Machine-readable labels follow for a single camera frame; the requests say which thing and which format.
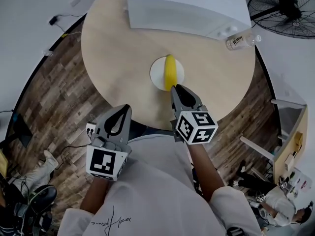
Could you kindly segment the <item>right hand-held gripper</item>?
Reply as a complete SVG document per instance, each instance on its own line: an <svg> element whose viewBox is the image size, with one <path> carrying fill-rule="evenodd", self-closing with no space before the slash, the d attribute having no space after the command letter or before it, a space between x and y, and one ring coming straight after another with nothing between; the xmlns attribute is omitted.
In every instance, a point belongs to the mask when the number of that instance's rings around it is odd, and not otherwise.
<svg viewBox="0 0 315 236"><path fill-rule="evenodd" d="M219 126L198 95L181 84L172 86L171 107L175 116L172 128L176 142L196 145L212 140Z"/></svg>

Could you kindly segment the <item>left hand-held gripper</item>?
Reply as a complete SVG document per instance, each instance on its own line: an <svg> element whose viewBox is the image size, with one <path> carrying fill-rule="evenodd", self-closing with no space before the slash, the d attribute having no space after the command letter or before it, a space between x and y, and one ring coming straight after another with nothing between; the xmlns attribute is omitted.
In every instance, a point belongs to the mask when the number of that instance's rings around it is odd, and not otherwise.
<svg viewBox="0 0 315 236"><path fill-rule="evenodd" d="M118 180L131 153L128 145L131 115L131 107L124 104L110 109L100 118L87 147L87 173L110 181Z"/></svg>

